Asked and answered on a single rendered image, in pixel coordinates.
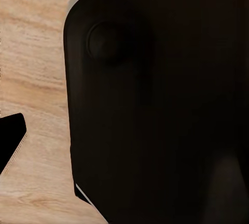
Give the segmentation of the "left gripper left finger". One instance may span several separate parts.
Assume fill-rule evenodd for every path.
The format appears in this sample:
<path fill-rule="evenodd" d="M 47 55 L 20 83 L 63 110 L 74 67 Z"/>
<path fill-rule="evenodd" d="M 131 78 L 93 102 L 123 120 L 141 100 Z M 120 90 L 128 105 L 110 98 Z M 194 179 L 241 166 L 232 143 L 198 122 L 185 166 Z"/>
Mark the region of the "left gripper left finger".
<path fill-rule="evenodd" d="M 0 174 L 26 134 L 22 113 L 0 118 Z"/>

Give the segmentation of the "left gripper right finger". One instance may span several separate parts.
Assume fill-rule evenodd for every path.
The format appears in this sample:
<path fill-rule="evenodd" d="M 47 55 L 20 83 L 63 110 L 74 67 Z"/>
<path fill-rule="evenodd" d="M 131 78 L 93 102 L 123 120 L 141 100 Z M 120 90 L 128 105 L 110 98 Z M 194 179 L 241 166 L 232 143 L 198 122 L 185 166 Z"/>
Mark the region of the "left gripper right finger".
<path fill-rule="evenodd" d="M 233 132 L 249 153 L 249 114 L 237 114 L 233 125 Z"/>

